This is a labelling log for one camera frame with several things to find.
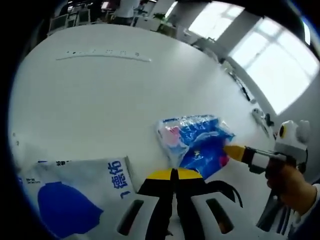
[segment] hand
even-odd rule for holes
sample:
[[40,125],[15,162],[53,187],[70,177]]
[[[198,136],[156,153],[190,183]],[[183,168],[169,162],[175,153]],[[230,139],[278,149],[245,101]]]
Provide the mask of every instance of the hand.
[[304,176],[293,165],[285,164],[277,159],[270,159],[266,178],[267,185],[274,190],[281,201],[300,216],[305,214],[314,204],[317,196],[316,187],[307,183]]

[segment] white table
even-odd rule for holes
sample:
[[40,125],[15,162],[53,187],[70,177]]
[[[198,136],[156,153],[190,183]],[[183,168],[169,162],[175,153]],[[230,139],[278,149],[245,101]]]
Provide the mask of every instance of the white table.
[[[67,51],[95,48],[139,52],[152,62],[56,60]],[[43,158],[128,155],[142,183],[168,167],[154,130],[161,119],[214,114],[237,135],[235,142],[272,149],[251,116],[254,107],[216,62],[185,43],[128,26],[84,25],[56,32],[24,59],[12,89],[8,132],[22,168]],[[258,221],[270,193],[263,175],[231,160],[213,179],[232,184],[252,221]]]

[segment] packaged tissue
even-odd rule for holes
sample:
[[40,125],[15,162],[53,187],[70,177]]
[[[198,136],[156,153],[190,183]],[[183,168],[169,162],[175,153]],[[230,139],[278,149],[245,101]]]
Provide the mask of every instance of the packaged tissue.
[[227,164],[229,158],[223,147],[235,136],[214,115],[160,120],[156,132],[173,168],[195,170],[204,179]]

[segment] office desk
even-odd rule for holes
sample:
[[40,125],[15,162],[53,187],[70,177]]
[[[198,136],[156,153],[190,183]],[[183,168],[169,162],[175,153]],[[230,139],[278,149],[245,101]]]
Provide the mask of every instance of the office desk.
[[[67,51],[93,49],[139,52],[152,61],[56,60]],[[129,26],[84,25],[56,32],[23,60],[12,88],[8,134],[22,168],[41,158],[128,155],[142,183],[168,167],[154,129],[161,119],[214,114],[236,134],[235,142],[271,149],[273,142],[251,116],[255,107],[216,62],[185,43]],[[211,179],[233,184],[258,221],[270,193],[263,175],[231,160]]]

